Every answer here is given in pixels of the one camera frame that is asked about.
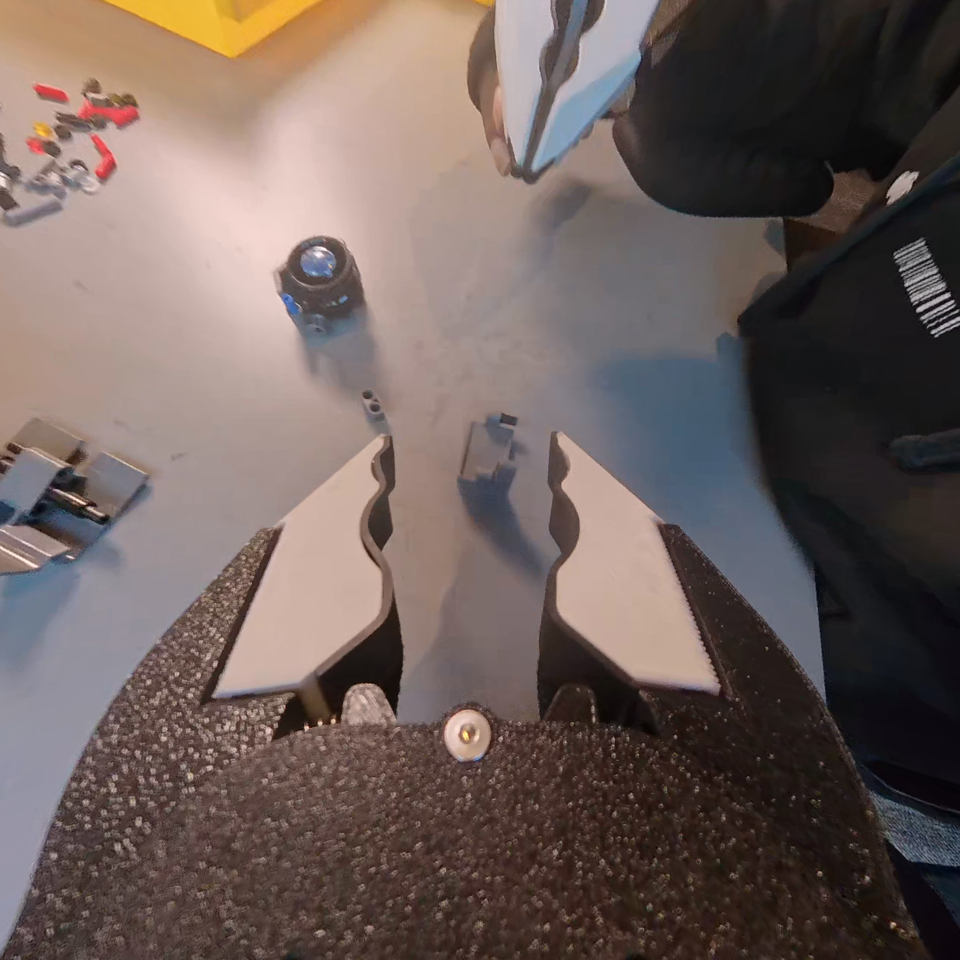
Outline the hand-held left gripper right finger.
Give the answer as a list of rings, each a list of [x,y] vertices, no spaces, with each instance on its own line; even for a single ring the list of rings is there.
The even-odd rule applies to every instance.
[[[668,547],[668,526],[570,436],[550,437],[547,575],[536,692],[585,689],[611,724],[656,724],[657,694],[722,697],[722,668]]]

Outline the grey curved toy panel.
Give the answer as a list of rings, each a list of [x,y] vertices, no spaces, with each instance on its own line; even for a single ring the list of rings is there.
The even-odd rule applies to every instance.
[[[509,485],[517,472],[516,429],[520,419],[489,414],[468,429],[458,479],[469,484]]]

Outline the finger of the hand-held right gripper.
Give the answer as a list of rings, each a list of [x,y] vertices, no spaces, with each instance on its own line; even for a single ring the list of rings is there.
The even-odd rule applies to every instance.
[[[573,2],[534,123],[534,176],[562,156],[634,78],[658,1]]]
[[[562,3],[497,1],[494,41],[513,174],[539,179],[557,156]]]

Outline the grey toy brick assembly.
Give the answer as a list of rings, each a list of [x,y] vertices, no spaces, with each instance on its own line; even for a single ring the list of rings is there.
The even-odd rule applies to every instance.
[[[150,473],[42,417],[1,455],[1,575],[75,562],[147,490]]]

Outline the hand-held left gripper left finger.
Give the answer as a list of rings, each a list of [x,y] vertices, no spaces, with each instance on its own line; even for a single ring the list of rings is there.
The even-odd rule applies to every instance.
[[[376,436],[270,535],[210,679],[217,701],[294,694],[312,721],[372,685],[399,705],[403,643],[394,577],[393,439]]]

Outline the pile of small toy parts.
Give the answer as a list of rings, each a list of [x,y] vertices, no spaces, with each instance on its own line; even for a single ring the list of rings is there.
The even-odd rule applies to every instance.
[[[2,114],[1,215],[12,229],[98,194],[119,169],[115,138],[141,119],[133,93],[106,90],[93,77],[75,90],[35,81],[30,93],[26,120]]]

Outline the person's blue jeans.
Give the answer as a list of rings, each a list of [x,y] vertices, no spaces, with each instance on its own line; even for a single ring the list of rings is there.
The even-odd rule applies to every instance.
[[[879,759],[857,768],[886,839],[958,912],[958,784]]]

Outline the yellow storage bin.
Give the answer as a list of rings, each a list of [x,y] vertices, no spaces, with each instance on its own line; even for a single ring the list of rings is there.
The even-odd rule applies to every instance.
[[[227,58],[265,41],[320,1],[107,1],[152,26]]]

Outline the person's right hand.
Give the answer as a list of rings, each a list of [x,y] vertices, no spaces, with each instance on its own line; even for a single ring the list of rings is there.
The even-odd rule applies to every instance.
[[[495,78],[485,90],[482,117],[487,149],[499,176],[515,176],[515,161],[512,154],[503,117],[502,94]]]

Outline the black toy lens assembly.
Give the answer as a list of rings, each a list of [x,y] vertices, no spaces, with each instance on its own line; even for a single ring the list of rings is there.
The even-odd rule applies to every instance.
[[[286,313],[303,332],[327,335],[366,301],[354,255],[330,235],[310,236],[293,246],[273,280]]]

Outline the person's black hoodie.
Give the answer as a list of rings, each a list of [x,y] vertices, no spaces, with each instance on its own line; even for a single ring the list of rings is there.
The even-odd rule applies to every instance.
[[[766,480],[817,582],[858,762],[958,809],[958,133],[739,319]]]

